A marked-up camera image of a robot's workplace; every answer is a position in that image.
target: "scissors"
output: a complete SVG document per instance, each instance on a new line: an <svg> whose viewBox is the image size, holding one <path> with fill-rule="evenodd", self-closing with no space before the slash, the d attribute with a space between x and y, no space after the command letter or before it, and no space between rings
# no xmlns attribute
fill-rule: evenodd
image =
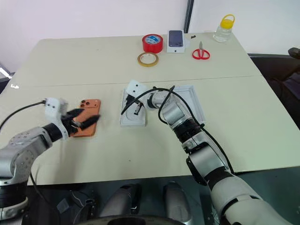
<svg viewBox="0 0 300 225"><path fill-rule="evenodd" d="M192 56L196 60L208 60L210 58L210 53L203 49L202 41L200 41L199 49L194 50Z"/></svg>

